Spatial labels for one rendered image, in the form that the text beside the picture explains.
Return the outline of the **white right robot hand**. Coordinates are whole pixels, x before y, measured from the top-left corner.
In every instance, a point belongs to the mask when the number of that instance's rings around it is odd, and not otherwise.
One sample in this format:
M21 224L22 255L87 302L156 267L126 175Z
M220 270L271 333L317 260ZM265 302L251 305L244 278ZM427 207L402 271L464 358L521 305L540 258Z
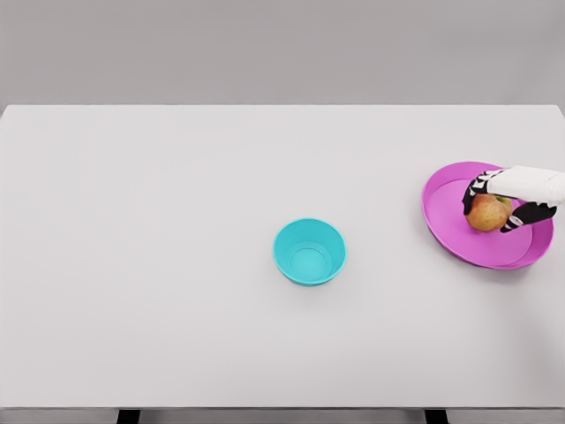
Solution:
M554 217L557 208L565 204L565 172L519 165L486 170L467 186L462 199L465 216L470 214L473 201L479 194L524 201L500 228L501 233L508 233Z

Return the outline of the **red yellow apple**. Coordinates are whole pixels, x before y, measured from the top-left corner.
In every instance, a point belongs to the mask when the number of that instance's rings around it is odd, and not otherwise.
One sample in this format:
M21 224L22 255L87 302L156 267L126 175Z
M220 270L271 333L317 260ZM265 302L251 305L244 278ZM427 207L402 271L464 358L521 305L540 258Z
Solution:
M467 223L477 231L489 232L502 228L513 211L510 198L493 194L477 194L466 216Z

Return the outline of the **pink plate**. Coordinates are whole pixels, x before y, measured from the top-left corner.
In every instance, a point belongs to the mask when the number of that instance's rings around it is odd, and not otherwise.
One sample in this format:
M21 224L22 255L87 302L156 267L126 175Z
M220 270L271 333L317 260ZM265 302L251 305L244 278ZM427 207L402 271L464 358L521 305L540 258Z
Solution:
M451 254L470 264L490 269L518 269L539 260L554 238L554 221L525 225L508 233L477 231L463 215L462 198L470 181L490 163L460 162L439 168L426 181L421 208L427 227Z

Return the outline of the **blue bowl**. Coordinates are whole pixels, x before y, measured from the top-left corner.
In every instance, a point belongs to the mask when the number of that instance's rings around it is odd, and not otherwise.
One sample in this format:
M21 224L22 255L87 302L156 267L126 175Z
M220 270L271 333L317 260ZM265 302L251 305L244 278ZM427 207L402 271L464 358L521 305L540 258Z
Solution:
M276 267L288 280L314 287L328 283L342 271L348 248L334 225L303 217L286 223L276 233L272 255Z

